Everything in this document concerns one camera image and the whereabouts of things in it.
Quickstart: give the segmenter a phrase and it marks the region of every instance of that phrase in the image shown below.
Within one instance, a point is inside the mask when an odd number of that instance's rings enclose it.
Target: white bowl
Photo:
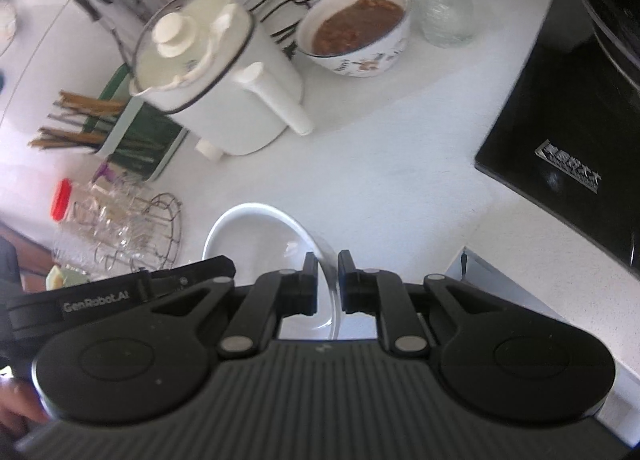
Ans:
[[[236,265],[237,286],[252,285],[264,273],[279,269],[300,270],[308,252],[320,262],[318,311],[313,316],[294,315],[283,320],[281,339],[336,339],[340,302],[337,297],[337,257],[320,246],[293,218],[273,206],[237,205],[226,211],[207,237],[202,259],[218,255]]]
[[[410,28],[410,1],[389,0],[404,9],[404,16],[391,31],[360,49],[338,56],[319,56],[313,53],[313,39],[324,21],[358,0],[320,0],[311,8],[296,31],[298,49],[318,65],[341,76],[369,78],[391,67],[406,47]]]

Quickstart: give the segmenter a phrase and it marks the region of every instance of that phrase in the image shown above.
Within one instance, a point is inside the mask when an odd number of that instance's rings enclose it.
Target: white plate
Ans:
[[[211,228],[202,259],[218,255],[229,257],[236,265],[236,285],[251,285],[260,275],[270,271],[300,270],[308,252],[320,261],[318,311],[313,316],[285,318],[280,338],[335,339],[339,303],[335,267],[331,261],[333,253],[328,249],[323,252],[298,222],[279,209],[260,203],[231,208]]]

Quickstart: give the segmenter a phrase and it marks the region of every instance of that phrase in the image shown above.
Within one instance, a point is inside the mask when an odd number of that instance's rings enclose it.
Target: metal screw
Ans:
[[[396,339],[395,344],[401,352],[419,352],[427,348],[427,341],[417,335],[403,335]]]
[[[232,335],[225,337],[220,343],[220,347],[225,352],[246,352],[254,345],[247,336],[244,335]]]

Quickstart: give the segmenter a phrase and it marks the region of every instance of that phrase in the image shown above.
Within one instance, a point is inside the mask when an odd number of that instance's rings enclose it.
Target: floral bowl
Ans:
[[[306,14],[298,26],[296,42],[298,49],[304,52],[318,65],[322,65],[341,76],[370,78],[391,67],[406,47],[410,28],[409,0],[389,0],[404,9],[400,22],[388,33],[376,41],[337,56],[320,56],[313,53],[313,39],[324,21],[357,0],[320,0]]]

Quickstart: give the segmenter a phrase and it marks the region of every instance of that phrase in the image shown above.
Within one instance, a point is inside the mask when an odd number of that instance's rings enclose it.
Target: brown food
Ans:
[[[337,12],[316,32],[314,54],[338,56],[369,45],[391,31],[404,10],[389,0],[358,0]]]

